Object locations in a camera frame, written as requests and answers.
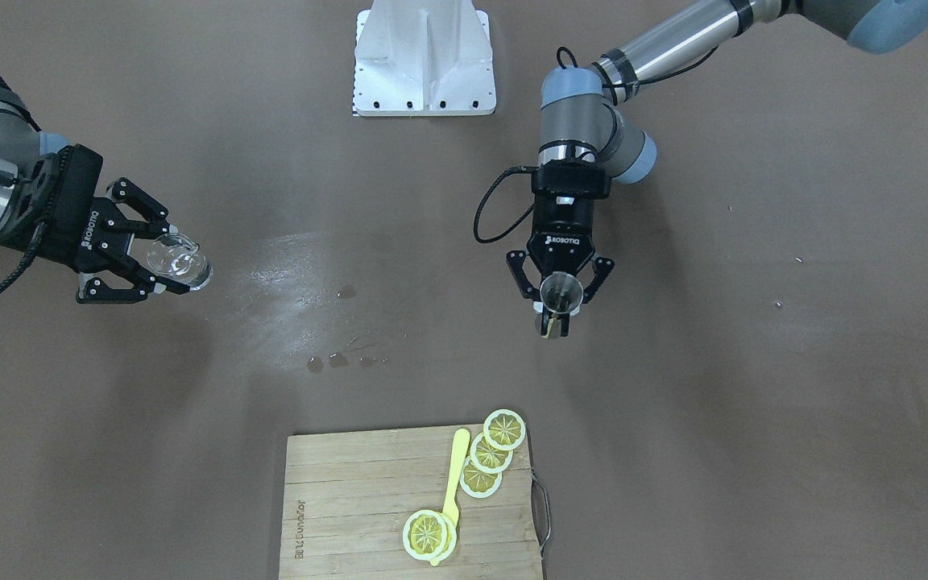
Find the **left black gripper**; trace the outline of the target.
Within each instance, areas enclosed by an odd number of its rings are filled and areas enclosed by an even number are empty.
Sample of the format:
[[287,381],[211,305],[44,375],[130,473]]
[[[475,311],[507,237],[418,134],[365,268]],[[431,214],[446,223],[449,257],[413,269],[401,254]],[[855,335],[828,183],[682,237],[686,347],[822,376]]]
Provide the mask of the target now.
[[529,254],[542,278],[554,272],[577,276],[590,262],[593,278],[583,287],[581,304],[562,316],[562,337],[567,337],[571,318],[581,312],[582,305],[593,300],[614,271],[614,260],[594,257],[592,241],[595,202],[607,198],[610,183],[605,170],[595,163],[545,163],[532,176],[534,212],[528,253],[509,251],[506,264],[520,295],[532,302],[536,329],[543,338],[546,337],[544,305],[539,286],[531,283],[525,274],[525,260]]

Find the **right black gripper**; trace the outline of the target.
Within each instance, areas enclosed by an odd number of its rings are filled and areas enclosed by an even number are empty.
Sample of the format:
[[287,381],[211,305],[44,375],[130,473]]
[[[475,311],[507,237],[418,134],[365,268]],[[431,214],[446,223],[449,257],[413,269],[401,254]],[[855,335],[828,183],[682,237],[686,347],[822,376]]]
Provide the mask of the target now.
[[[134,238],[162,238],[178,229],[168,209],[131,180],[118,179],[105,196],[96,196],[102,163],[81,144],[39,159],[0,221],[0,246],[25,251],[43,225],[36,254],[78,272],[78,304],[128,305],[151,294],[190,292],[187,284],[148,271],[130,256]],[[125,274],[132,286],[112,288],[100,271]]]

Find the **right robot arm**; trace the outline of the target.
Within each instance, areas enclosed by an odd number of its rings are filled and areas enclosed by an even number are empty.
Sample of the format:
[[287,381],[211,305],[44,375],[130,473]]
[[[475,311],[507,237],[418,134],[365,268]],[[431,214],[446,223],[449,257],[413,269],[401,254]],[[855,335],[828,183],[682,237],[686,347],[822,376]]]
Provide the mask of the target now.
[[157,274],[130,253],[137,238],[176,231],[168,209],[131,180],[96,194],[103,158],[42,131],[28,106],[0,76],[0,247],[41,258],[81,279],[81,304],[134,304],[152,293],[190,286]]

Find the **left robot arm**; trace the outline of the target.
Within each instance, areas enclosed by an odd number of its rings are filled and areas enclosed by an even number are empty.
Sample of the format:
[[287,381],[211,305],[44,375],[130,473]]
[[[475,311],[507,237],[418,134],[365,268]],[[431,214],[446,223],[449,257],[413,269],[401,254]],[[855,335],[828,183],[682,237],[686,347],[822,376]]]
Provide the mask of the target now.
[[502,173],[530,179],[531,234],[506,264],[543,338],[566,337],[615,267],[595,249],[595,203],[614,183],[643,180],[658,157],[654,139],[627,122],[619,104],[692,71],[756,23],[785,15],[803,16],[863,52],[887,54],[928,28],[928,1],[696,1],[589,65],[557,50],[541,86],[537,162]]

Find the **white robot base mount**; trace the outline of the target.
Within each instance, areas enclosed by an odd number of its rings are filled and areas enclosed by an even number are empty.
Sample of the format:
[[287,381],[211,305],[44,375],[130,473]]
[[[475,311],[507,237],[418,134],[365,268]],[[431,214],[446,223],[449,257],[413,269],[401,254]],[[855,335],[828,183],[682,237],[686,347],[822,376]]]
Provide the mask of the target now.
[[375,1],[358,13],[354,32],[354,114],[496,110],[490,19],[471,1]]

